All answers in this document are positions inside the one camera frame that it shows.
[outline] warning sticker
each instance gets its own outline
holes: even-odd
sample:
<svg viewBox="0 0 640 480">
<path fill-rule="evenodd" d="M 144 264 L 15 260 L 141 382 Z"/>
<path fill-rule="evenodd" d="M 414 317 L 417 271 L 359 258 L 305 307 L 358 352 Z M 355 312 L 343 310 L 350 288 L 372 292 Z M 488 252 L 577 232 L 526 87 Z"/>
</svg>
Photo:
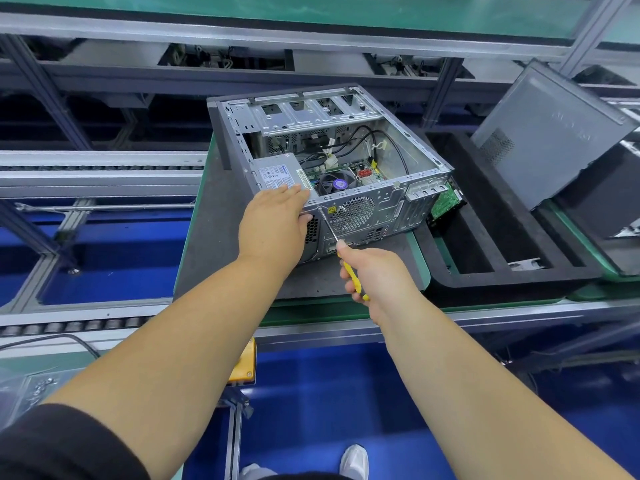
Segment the warning sticker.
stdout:
<svg viewBox="0 0 640 480">
<path fill-rule="evenodd" d="M 296 170 L 298 172 L 298 177 L 300 180 L 302 180 L 302 184 L 308 188 L 309 190 L 311 190 L 313 187 L 311 186 L 311 182 L 309 182 L 309 179 L 307 178 L 307 175 L 305 174 L 304 170 Z"/>
<path fill-rule="evenodd" d="M 286 165 L 268 166 L 260 168 L 260 176 L 268 189 L 277 189 L 283 185 L 293 186 L 293 178 Z"/>
</svg>

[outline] screwdriver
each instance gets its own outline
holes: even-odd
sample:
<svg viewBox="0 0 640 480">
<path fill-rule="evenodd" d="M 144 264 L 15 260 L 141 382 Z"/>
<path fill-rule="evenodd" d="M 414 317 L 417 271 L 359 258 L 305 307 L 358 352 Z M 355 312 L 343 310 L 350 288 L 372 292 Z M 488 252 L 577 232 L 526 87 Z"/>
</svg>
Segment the screwdriver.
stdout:
<svg viewBox="0 0 640 480">
<path fill-rule="evenodd" d="M 324 210 L 323 209 L 324 209 L 324 207 L 322 207 L 322 206 L 318 207 L 318 210 L 320 211 L 320 215 L 322 215 L 322 218 L 324 219 L 324 222 L 326 223 L 327 227 L 329 227 L 329 230 L 331 231 L 331 234 L 333 234 L 333 238 L 335 239 L 335 243 L 336 243 L 336 246 L 337 246 L 337 244 L 338 244 L 338 236 L 335 234 L 335 231 L 333 230 L 333 227 L 331 227 L 331 224 L 329 224 L 329 219 L 327 219 L 326 215 L 324 215 Z M 364 301 L 369 301 L 369 295 L 364 293 L 364 289 L 362 288 L 362 283 L 360 282 L 360 279 L 358 278 L 358 275 L 353 270 L 351 265 L 349 263 L 347 263 L 347 261 L 345 261 L 344 259 L 342 259 L 342 265 L 344 266 L 344 268 L 347 270 L 347 273 L 351 277 L 351 281 L 353 281 L 353 286 L 356 288 L 356 293 L 359 294 Z"/>
</svg>

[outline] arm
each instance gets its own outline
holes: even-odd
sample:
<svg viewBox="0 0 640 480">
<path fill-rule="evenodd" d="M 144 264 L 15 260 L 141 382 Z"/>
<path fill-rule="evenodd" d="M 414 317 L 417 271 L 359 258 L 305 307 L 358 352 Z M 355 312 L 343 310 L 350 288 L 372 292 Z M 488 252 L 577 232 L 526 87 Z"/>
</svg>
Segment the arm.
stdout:
<svg viewBox="0 0 640 480">
<path fill-rule="evenodd" d="M 168 479 L 202 436 L 238 357 L 298 263 L 310 216 L 300 186 L 259 193 L 236 261 L 208 277 L 48 398 L 96 418 Z"/>
<path fill-rule="evenodd" d="M 632 478 L 428 302 L 398 256 L 344 242 L 338 251 L 358 270 L 371 318 L 460 480 Z"/>
</svg>

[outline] right hand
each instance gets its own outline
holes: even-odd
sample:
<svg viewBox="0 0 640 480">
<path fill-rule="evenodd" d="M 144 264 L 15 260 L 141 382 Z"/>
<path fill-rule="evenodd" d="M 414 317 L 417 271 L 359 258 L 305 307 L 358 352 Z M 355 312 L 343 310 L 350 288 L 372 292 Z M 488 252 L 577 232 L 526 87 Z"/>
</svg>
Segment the right hand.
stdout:
<svg viewBox="0 0 640 480">
<path fill-rule="evenodd" d="M 358 279 L 370 300 L 364 301 L 355 292 L 355 286 L 347 270 L 340 268 L 340 277 L 346 281 L 344 289 L 354 301 L 369 307 L 369 314 L 383 331 L 395 317 L 408 314 L 425 298 L 416 287 L 409 270 L 400 257 L 382 249 L 351 249 L 343 240 L 336 247 L 343 261 L 358 271 Z"/>
</svg>

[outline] open computer chassis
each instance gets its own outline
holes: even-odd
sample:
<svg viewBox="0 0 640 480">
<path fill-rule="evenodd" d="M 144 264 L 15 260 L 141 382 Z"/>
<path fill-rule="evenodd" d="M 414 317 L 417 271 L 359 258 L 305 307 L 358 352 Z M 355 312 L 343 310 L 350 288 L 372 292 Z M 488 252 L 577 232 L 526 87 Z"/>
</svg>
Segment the open computer chassis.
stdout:
<svg viewBox="0 0 640 480">
<path fill-rule="evenodd" d="M 302 89 L 207 99 L 223 167 L 246 201 L 262 189 L 302 184 L 311 195 L 300 263 L 424 222 L 452 168 L 363 88 Z"/>
</svg>

